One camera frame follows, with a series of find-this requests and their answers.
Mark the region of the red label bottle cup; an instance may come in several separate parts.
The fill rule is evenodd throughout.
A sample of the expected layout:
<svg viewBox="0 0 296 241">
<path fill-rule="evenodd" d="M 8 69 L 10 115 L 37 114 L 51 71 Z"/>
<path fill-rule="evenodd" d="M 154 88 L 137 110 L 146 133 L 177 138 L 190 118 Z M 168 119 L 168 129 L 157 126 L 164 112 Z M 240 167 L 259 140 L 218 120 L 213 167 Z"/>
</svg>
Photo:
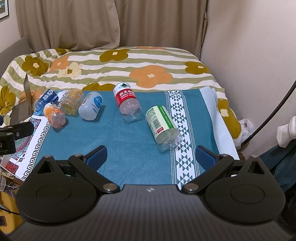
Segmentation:
<svg viewBox="0 0 296 241">
<path fill-rule="evenodd" d="M 142 108 L 134 91 L 127 82 L 120 82 L 115 85 L 113 95 L 125 123 L 142 120 Z"/>
</svg>

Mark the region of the green label bottle cup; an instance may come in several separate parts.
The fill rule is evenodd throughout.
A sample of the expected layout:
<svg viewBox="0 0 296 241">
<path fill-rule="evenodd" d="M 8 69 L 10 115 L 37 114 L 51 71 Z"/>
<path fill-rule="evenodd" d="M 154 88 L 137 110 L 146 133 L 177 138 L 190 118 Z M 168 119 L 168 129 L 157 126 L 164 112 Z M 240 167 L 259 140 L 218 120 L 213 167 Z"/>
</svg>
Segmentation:
<svg viewBox="0 0 296 241">
<path fill-rule="evenodd" d="M 181 143 L 182 135 L 164 106 L 150 108 L 145 119 L 161 152 L 176 148 Z"/>
</svg>

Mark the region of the white blue label bottle cup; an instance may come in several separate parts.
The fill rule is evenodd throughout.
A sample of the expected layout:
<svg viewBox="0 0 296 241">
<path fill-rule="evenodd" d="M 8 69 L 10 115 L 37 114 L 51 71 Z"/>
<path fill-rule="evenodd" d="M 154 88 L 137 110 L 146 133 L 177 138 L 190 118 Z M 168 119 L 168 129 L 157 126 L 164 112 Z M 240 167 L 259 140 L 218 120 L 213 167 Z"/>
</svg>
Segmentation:
<svg viewBox="0 0 296 241">
<path fill-rule="evenodd" d="M 89 92 L 78 109 L 78 113 L 86 121 L 96 119 L 102 106 L 103 97 L 99 92 Z"/>
</svg>

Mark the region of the yellow orange label bottle cup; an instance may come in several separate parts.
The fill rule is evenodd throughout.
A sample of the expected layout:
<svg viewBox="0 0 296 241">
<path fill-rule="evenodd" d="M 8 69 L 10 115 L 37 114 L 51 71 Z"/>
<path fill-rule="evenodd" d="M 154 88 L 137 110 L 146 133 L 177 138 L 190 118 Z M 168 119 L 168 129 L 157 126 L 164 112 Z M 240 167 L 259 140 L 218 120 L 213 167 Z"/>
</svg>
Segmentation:
<svg viewBox="0 0 296 241">
<path fill-rule="evenodd" d="M 84 93 L 82 90 L 74 88 L 71 89 L 67 97 L 61 104 L 62 111 L 69 116 L 74 116 L 84 100 Z"/>
</svg>

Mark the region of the dark blue label bottle cup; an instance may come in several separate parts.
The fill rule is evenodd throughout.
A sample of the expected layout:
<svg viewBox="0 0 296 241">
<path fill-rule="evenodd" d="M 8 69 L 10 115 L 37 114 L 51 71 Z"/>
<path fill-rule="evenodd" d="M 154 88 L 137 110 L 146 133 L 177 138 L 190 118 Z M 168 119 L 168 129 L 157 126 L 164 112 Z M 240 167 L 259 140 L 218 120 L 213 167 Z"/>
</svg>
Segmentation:
<svg viewBox="0 0 296 241">
<path fill-rule="evenodd" d="M 45 105 L 51 102 L 56 103 L 58 99 L 58 94 L 54 90 L 48 89 L 35 103 L 36 112 L 39 115 L 43 115 Z"/>
</svg>

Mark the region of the white plastic bag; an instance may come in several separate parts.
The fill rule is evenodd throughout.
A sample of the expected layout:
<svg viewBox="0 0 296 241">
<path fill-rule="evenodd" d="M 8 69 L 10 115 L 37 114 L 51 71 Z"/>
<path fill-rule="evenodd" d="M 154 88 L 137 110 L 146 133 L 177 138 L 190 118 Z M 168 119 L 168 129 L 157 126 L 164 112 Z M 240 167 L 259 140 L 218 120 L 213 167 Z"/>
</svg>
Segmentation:
<svg viewBox="0 0 296 241">
<path fill-rule="evenodd" d="M 253 124 L 250 122 L 250 120 L 244 118 L 239 121 L 241 124 L 241 130 L 242 130 L 242 141 L 245 141 L 253 132 Z"/>
</svg>

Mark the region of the blue patterned cloth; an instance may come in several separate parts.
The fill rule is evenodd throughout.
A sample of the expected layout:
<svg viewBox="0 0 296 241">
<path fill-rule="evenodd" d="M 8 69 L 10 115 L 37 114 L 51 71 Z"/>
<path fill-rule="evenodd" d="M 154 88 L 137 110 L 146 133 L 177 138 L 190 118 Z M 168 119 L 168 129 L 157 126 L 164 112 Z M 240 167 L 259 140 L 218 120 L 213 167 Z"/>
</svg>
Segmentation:
<svg viewBox="0 0 296 241">
<path fill-rule="evenodd" d="M 164 106 L 180 131 L 182 142 L 166 152 L 159 151 L 146 120 L 125 123 L 113 93 L 103 91 L 101 95 L 102 107 L 93 121 L 69 116 L 62 128 L 54 129 L 45 117 L 32 116 L 34 134 L 18 140 L 16 153 L 5 156 L 1 166 L 16 178 L 26 180 L 45 155 L 65 160 L 104 145 L 107 160 L 98 171 L 117 185 L 181 187 L 208 166 L 207 161 L 196 157 L 197 146 L 238 158 L 233 139 L 217 109 L 216 92 L 210 87 L 136 94 L 143 112 L 155 105 Z"/>
</svg>

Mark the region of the grey cardboard flap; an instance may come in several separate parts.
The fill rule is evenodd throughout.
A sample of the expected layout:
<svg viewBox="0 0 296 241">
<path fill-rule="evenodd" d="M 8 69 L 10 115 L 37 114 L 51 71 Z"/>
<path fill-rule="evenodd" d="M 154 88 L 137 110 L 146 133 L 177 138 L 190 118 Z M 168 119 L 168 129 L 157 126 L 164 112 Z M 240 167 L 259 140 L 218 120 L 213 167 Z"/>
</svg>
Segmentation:
<svg viewBox="0 0 296 241">
<path fill-rule="evenodd" d="M 26 74 L 25 80 L 23 83 L 25 100 L 16 105 L 11 111 L 10 125 L 16 125 L 21 121 L 25 121 L 33 114 L 32 109 L 32 94 L 29 85 L 28 75 Z"/>
</svg>

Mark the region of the black device on left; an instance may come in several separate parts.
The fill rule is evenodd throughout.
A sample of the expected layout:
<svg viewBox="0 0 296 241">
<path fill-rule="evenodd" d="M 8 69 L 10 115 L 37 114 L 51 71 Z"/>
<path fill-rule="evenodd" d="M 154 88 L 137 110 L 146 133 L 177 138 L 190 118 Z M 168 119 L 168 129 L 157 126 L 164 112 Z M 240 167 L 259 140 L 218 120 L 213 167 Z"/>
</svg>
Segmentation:
<svg viewBox="0 0 296 241">
<path fill-rule="evenodd" d="M 14 154 L 16 152 L 15 141 L 31 136 L 33 132 L 34 125 L 31 121 L 1 128 L 0 155 Z"/>
</svg>

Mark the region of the yellow box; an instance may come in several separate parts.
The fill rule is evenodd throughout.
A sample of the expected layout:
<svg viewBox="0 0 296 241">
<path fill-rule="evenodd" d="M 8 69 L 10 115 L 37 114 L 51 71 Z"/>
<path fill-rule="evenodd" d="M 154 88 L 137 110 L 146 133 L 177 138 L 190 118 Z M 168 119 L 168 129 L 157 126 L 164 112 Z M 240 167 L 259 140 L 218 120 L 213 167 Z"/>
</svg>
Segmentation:
<svg viewBox="0 0 296 241">
<path fill-rule="evenodd" d="M 12 233 L 19 227 L 23 220 L 16 207 L 15 198 L 5 192 L 1 192 L 1 231 L 5 234 Z"/>
</svg>

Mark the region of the floral striped duvet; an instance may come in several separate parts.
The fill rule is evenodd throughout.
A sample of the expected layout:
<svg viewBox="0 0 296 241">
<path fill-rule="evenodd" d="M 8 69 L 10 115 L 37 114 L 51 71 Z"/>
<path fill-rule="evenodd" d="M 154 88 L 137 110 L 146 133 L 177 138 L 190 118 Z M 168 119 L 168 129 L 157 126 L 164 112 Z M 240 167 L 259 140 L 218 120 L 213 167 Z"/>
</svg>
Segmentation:
<svg viewBox="0 0 296 241">
<path fill-rule="evenodd" d="M 139 46 L 74 52 L 56 48 L 21 54 L 6 64 L 1 75 L 1 115 L 25 100 L 26 79 L 34 100 L 47 89 L 112 90 L 119 82 L 142 92 L 208 86 L 217 94 L 218 111 L 234 144 L 242 143 L 241 124 L 224 88 L 206 65 L 183 49 Z"/>
</svg>

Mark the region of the grey headboard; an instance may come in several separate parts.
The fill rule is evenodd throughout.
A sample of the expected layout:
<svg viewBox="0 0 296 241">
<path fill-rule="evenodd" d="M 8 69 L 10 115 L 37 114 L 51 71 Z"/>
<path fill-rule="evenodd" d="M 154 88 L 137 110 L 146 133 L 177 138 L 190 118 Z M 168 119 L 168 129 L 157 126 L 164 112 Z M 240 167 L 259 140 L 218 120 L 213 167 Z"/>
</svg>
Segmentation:
<svg viewBox="0 0 296 241">
<path fill-rule="evenodd" d="M 30 48 L 25 38 L 19 39 L 14 44 L 6 48 L 4 51 L 1 52 L 0 55 L 0 76 L 4 74 L 8 65 L 16 57 L 25 54 L 31 54 L 32 52 L 33 50 Z"/>
</svg>

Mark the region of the framed picture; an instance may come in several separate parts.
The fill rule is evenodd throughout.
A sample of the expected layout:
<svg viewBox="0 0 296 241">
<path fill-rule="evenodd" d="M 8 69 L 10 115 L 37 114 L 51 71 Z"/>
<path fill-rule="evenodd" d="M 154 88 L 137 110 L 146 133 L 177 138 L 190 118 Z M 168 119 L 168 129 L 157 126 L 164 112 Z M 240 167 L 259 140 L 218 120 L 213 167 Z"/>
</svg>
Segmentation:
<svg viewBox="0 0 296 241">
<path fill-rule="evenodd" d="M 0 19 L 9 16 L 8 0 L 0 0 Z"/>
</svg>

